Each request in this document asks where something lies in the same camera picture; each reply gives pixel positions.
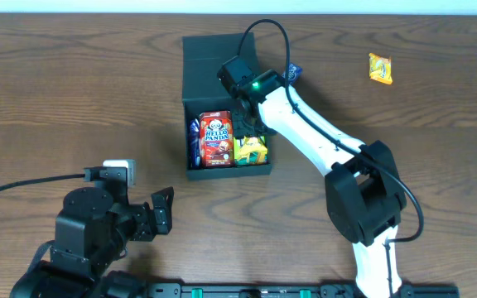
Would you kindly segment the black gift box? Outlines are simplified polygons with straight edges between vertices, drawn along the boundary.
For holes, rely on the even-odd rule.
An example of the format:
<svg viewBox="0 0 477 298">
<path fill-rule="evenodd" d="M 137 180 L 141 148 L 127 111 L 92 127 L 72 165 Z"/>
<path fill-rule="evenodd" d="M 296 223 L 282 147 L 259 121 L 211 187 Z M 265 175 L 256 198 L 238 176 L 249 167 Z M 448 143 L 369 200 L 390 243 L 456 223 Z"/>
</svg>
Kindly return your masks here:
<svg viewBox="0 0 477 298">
<path fill-rule="evenodd" d="M 182 103 L 185 119 L 185 173 L 189 180 L 213 180 L 269 175 L 270 162 L 263 165 L 194 169 L 190 161 L 190 122 L 203 112 L 231 110 L 234 102 L 219 82 L 221 65 L 238 51 L 242 35 L 185 36 L 183 41 Z"/>
</svg>

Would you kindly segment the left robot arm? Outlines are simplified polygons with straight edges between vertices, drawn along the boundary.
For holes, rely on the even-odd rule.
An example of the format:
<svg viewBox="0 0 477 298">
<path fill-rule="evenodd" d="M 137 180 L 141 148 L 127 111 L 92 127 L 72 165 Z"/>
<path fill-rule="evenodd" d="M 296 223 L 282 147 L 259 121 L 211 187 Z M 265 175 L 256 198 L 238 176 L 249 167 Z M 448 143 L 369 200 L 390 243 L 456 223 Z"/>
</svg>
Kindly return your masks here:
<svg viewBox="0 0 477 298">
<path fill-rule="evenodd" d="M 171 231 L 174 190 L 129 204 L 124 189 L 71 191 L 55 220 L 55 237 L 36 251 L 11 290 L 13 297 L 146 297 L 148 284 L 109 266 L 127 256 L 130 241 L 151 242 Z"/>
</svg>

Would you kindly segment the red Hello Panda box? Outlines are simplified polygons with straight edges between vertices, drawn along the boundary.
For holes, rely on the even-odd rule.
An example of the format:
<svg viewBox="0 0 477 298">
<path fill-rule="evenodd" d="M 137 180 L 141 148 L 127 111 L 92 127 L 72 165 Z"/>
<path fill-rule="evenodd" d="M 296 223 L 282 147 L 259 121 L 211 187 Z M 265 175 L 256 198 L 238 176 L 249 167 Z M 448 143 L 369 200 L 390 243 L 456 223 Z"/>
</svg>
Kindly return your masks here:
<svg viewBox="0 0 477 298">
<path fill-rule="evenodd" d="M 200 115 L 200 154 L 206 168 L 234 165 L 234 130 L 230 111 Z"/>
</svg>

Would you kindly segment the dark blue Oreo packet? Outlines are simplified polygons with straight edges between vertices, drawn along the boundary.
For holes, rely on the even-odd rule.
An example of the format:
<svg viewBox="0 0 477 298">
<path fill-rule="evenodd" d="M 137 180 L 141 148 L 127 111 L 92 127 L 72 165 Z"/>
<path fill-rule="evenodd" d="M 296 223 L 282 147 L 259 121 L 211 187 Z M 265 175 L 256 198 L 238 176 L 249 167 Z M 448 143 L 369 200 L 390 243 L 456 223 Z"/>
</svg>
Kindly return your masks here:
<svg viewBox="0 0 477 298">
<path fill-rule="evenodd" d="M 190 121 L 189 125 L 189 155 L 190 155 L 190 168 L 199 169 L 201 164 L 200 155 L 200 122 L 198 118 Z"/>
</svg>

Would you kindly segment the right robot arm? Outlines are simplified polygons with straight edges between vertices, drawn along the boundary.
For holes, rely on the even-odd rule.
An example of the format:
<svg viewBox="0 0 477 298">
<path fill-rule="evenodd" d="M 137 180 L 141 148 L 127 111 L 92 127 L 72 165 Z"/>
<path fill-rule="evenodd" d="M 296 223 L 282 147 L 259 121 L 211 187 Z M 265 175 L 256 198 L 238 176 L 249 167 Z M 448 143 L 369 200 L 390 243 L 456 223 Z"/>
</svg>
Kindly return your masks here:
<svg viewBox="0 0 477 298">
<path fill-rule="evenodd" d="M 340 131 L 306 104 L 274 70 L 221 70 L 218 78 L 248 128 L 273 130 L 324 176 L 332 224 L 353 247 L 356 286 L 366 297 L 392 297 L 402 285 L 395 244 L 407 190 L 390 149 Z"/>
</svg>

